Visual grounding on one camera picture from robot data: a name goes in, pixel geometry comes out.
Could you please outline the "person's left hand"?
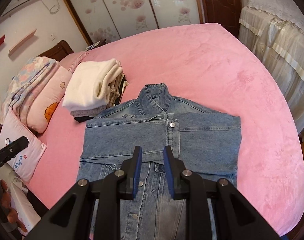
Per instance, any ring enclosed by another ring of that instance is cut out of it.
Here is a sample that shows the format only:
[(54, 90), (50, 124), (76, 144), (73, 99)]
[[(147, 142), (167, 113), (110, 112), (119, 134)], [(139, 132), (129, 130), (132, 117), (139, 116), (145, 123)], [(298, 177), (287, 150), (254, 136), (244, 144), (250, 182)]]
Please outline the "person's left hand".
[(9, 211), (7, 219), (11, 224), (16, 224), (23, 232), (27, 232), (27, 228), (24, 223), (19, 220), (17, 211), (11, 207), (11, 196), (8, 193), (7, 183), (4, 180), (0, 181), (3, 189), (3, 195), (1, 198), (2, 206)]

